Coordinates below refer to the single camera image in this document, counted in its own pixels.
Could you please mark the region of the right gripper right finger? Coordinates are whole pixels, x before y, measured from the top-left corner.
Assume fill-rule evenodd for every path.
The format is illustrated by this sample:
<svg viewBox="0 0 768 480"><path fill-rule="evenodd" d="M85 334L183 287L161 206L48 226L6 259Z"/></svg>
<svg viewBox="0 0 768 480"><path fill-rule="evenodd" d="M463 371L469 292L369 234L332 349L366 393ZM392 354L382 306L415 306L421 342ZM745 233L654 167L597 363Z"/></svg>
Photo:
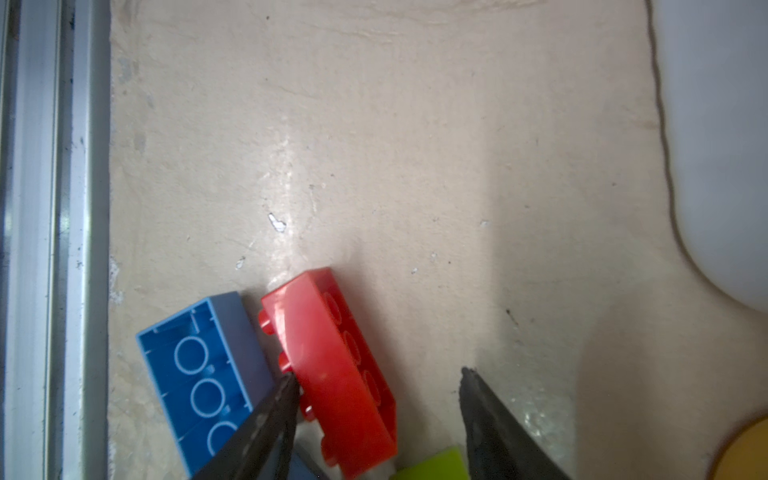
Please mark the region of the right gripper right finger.
<svg viewBox="0 0 768 480"><path fill-rule="evenodd" d="M459 405L473 479L558 479L565 472L537 445L480 374L461 370Z"/></svg>

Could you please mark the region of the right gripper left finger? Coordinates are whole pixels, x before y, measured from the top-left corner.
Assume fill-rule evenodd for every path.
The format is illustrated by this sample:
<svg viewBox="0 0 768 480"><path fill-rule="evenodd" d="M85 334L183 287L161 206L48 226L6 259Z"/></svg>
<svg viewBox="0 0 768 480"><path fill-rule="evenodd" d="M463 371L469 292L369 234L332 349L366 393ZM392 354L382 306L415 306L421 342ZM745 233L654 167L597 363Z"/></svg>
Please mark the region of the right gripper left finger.
<svg viewBox="0 0 768 480"><path fill-rule="evenodd" d="M282 375L270 393L195 479L279 479L288 477L297 426L300 388Z"/></svg>

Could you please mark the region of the blue diagonal brick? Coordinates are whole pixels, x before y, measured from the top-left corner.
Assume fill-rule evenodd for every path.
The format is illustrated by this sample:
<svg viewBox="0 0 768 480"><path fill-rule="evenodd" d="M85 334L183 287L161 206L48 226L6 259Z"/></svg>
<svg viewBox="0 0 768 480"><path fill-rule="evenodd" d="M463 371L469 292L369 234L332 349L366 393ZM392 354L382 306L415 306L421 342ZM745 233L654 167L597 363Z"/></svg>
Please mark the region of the blue diagonal brick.
<svg viewBox="0 0 768 480"><path fill-rule="evenodd" d="M314 462L298 442L293 445L289 462L288 480L329 480L328 475Z"/></svg>

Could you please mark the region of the red long brick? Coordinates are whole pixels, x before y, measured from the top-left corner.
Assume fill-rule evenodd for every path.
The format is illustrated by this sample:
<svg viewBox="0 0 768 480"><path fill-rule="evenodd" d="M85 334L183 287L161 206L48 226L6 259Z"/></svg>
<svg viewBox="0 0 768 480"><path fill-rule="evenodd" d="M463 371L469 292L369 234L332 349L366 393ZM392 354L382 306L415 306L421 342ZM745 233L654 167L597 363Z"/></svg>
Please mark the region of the red long brick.
<svg viewBox="0 0 768 480"><path fill-rule="evenodd" d="M261 329L279 340L278 364L319 423L326 463L355 479L397 453L395 398L330 268L308 270L265 295Z"/></svg>

